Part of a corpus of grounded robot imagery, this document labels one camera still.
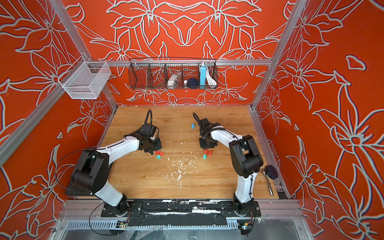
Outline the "cluster of coloured stamp caps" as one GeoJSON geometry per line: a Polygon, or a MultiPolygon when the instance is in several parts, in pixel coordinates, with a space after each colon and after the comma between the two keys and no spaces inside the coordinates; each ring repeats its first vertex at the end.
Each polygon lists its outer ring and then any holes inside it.
{"type": "Polygon", "coordinates": [[[161,152],[161,151],[156,151],[156,157],[157,159],[161,159],[161,157],[164,155],[164,152],[161,152]]]}

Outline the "dark blue round pad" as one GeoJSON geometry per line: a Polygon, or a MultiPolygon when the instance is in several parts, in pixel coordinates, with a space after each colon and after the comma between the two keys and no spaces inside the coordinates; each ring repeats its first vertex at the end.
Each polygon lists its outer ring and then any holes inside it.
{"type": "Polygon", "coordinates": [[[267,165],[265,167],[265,172],[266,172],[267,176],[272,180],[276,180],[279,177],[279,174],[278,174],[276,168],[272,165],[267,165]]]}

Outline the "dark blue round object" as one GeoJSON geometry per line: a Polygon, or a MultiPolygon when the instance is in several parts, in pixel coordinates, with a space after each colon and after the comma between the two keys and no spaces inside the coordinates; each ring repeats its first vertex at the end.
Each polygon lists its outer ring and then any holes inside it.
{"type": "Polygon", "coordinates": [[[187,80],[187,87],[190,89],[198,89],[200,87],[200,81],[195,78],[187,80]]]}

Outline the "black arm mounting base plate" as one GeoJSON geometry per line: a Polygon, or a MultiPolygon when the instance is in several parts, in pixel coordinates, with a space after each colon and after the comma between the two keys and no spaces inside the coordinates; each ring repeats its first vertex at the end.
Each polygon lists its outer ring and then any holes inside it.
{"type": "Polygon", "coordinates": [[[261,217],[259,204],[252,201],[245,210],[233,200],[130,200],[127,211],[118,216],[104,205],[102,218],[124,220],[129,227],[242,228],[261,217]]]}

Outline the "metal spoon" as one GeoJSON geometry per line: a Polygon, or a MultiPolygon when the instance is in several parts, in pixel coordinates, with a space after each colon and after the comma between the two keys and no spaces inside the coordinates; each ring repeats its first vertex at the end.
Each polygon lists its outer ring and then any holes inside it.
{"type": "Polygon", "coordinates": [[[274,193],[273,193],[272,185],[271,185],[271,183],[270,183],[270,181],[269,181],[269,179],[267,177],[265,169],[261,169],[261,173],[263,174],[263,176],[264,176],[264,178],[266,180],[266,183],[267,183],[267,186],[268,186],[268,189],[269,189],[269,193],[270,193],[271,197],[273,197],[274,193]]]}

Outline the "cluster of coloured stamps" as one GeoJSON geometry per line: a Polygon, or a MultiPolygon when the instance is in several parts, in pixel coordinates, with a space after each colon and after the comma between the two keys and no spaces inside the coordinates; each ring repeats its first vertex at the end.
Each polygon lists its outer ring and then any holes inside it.
{"type": "Polygon", "coordinates": [[[208,157],[211,157],[213,154],[212,150],[204,150],[203,159],[206,160],[208,157]]]}

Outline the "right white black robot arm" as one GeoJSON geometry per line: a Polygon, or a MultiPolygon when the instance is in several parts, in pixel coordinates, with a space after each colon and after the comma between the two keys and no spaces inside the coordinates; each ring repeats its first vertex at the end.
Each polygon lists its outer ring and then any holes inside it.
{"type": "Polygon", "coordinates": [[[256,177],[264,165],[261,153],[251,135],[237,135],[219,123],[211,123],[207,118],[200,119],[196,113],[193,117],[199,125],[200,147],[210,150],[223,144],[230,150],[232,166],[238,174],[237,189],[234,193],[234,210],[243,216],[254,207],[254,186],[256,177]]]}

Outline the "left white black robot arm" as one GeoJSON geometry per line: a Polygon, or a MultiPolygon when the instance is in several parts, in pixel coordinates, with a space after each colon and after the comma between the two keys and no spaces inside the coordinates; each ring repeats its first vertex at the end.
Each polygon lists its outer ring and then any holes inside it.
{"type": "Polygon", "coordinates": [[[129,205],[127,197],[109,183],[113,163],[135,151],[153,155],[161,148],[159,128],[153,125],[153,113],[148,110],[143,125],[124,135],[122,140],[105,147],[82,150],[71,180],[102,200],[113,214],[123,216],[129,211],[129,205]]]}

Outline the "silver pouch in basket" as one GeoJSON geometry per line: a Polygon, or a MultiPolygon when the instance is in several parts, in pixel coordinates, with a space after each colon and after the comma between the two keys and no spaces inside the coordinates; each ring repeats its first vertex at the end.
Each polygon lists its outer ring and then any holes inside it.
{"type": "Polygon", "coordinates": [[[167,88],[174,90],[179,86],[180,81],[182,80],[182,73],[177,72],[171,75],[167,82],[167,88]]]}

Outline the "light blue box in basket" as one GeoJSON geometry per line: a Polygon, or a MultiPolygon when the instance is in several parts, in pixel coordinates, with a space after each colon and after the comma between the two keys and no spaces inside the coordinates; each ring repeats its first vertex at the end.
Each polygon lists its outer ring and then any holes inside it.
{"type": "Polygon", "coordinates": [[[207,66],[200,65],[200,89],[204,89],[206,85],[207,66]]]}

